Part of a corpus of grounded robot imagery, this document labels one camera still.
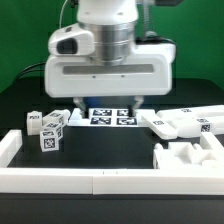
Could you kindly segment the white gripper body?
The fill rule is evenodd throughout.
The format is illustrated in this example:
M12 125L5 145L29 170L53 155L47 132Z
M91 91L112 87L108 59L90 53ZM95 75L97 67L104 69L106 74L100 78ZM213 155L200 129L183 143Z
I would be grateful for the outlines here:
M172 87L171 43L136 44L128 27L71 25L49 39L45 90L54 98L165 95Z

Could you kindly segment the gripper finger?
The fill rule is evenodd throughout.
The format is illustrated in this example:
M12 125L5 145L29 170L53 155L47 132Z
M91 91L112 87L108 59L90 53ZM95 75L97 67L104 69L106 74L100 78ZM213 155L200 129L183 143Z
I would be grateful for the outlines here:
M76 105L77 108L80 109L81 115L82 115L83 118L88 118L89 117L89 108L84 103L84 100L83 100L82 97L74 97L73 98L73 103Z
M135 100L135 103L128 107L128 115L130 117L135 117L136 116L136 110L139 109L140 106L143 104L144 97L143 96L135 96L134 100Z

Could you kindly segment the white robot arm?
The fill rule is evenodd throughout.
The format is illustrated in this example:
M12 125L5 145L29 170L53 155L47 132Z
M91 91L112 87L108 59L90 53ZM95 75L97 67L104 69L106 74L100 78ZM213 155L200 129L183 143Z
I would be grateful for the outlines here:
M137 6L148 17L151 5L183 0L78 0L77 22L55 31L48 42L45 91L71 98L83 112L85 97L133 96L139 108L147 95L172 88L175 44L145 32L137 39Z

